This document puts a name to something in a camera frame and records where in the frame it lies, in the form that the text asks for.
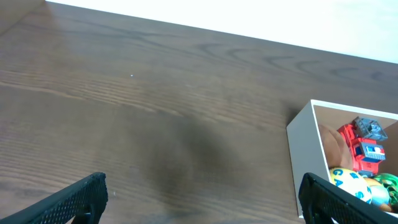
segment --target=yellow ball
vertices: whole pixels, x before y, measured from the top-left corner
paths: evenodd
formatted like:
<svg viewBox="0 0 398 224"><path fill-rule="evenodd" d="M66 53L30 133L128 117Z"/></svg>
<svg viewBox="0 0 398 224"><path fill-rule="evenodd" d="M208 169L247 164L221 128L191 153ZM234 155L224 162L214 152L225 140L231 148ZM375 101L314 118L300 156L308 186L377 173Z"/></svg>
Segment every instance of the yellow ball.
<svg viewBox="0 0 398 224"><path fill-rule="evenodd" d="M365 179L357 172L345 168L330 170L331 183L366 203L372 202L372 192Z"/></svg>

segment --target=white box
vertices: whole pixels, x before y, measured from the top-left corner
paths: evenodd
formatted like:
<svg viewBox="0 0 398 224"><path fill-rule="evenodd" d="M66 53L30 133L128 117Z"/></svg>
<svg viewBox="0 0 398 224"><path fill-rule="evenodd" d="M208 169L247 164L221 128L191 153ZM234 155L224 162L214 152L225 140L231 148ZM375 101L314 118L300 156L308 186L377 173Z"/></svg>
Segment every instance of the white box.
<svg viewBox="0 0 398 224"><path fill-rule="evenodd" d="M297 212L300 218L303 218L299 201L303 175L312 172L325 180L331 180L318 123L338 129L357 116L376 119L382 126L389 139L380 142L385 150L386 160L380 163L379 173L398 175L398 166L394 163L398 162L398 147L394 147L398 146L398 139L392 138L398 135L398 114L311 100L287 126Z"/></svg>

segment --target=toy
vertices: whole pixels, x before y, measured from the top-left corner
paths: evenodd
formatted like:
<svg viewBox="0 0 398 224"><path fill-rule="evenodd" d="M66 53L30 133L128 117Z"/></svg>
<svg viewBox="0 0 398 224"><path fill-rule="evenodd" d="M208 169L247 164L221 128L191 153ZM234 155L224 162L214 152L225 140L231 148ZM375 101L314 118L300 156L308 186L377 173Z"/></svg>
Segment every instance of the toy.
<svg viewBox="0 0 398 224"><path fill-rule="evenodd" d="M366 203L371 203L371 188L357 172L344 168L334 168L330 170L330 177L332 184Z"/></svg>
<svg viewBox="0 0 398 224"><path fill-rule="evenodd" d="M382 204L388 205L390 203L390 195L387 189L381 185L370 186L372 192L372 204L381 206Z"/></svg>
<svg viewBox="0 0 398 224"><path fill-rule="evenodd" d="M375 179L367 178L367 177L365 177L364 179L365 179L366 183L369 185L369 187L372 187L372 186L382 186L382 185L381 185L377 180L375 180Z"/></svg>
<svg viewBox="0 0 398 224"><path fill-rule="evenodd" d="M339 128L353 160L353 170L369 177L379 171L380 162L386 159L384 149L377 141L387 139L380 124L372 119L357 117L351 124Z"/></svg>
<svg viewBox="0 0 398 224"><path fill-rule="evenodd" d="M398 177L392 174L378 174L373 178L387 189L390 195L391 207L395 212L398 211Z"/></svg>
<svg viewBox="0 0 398 224"><path fill-rule="evenodd" d="M353 169L353 159L341 134L328 126L319 124L319 134L329 169L342 167Z"/></svg>
<svg viewBox="0 0 398 224"><path fill-rule="evenodd" d="M382 211L385 211L385 212L392 212L392 208L391 208L391 206L388 205L388 204L382 204L382 205L379 206L379 208L380 208Z"/></svg>

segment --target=yellow toy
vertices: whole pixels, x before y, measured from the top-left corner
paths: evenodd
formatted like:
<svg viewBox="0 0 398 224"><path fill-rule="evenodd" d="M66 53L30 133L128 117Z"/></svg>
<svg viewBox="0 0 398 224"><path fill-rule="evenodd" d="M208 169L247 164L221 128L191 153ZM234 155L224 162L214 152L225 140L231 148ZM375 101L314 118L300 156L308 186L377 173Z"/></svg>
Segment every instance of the yellow toy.
<svg viewBox="0 0 398 224"><path fill-rule="evenodd" d="M369 187L372 187L372 186L382 186L382 185L381 185L377 180L375 180L375 179L367 178L367 177L365 177L364 179L365 179L366 183L368 183L368 186L369 186Z"/></svg>
<svg viewBox="0 0 398 224"><path fill-rule="evenodd" d="M366 181L357 172L344 169L330 169L331 183L366 203L372 202L372 192Z"/></svg>

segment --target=lego toy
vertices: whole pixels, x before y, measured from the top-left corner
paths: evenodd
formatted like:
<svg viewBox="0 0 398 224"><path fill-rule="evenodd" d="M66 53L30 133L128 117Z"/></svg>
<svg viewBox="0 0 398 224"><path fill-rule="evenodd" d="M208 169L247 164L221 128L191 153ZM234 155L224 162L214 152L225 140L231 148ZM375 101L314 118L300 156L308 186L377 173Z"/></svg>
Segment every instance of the lego toy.
<svg viewBox="0 0 398 224"><path fill-rule="evenodd" d="M366 203L372 202L371 189L357 172L345 168L334 168L329 171L332 184Z"/></svg>
<svg viewBox="0 0 398 224"><path fill-rule="evenodd" d="M366 177L376 175L379 164L386 160L383 146L376 142L387 139L380 124L373 119L357 117L338 132L349 147L353 170Z"/></svg>
<svg viewBox="0 0 398 224"><path fill-rule="evenodd" d="M373 178L387 189L390 205L395 212L398 212L398 177L392 174L378 174Z"/></svg>

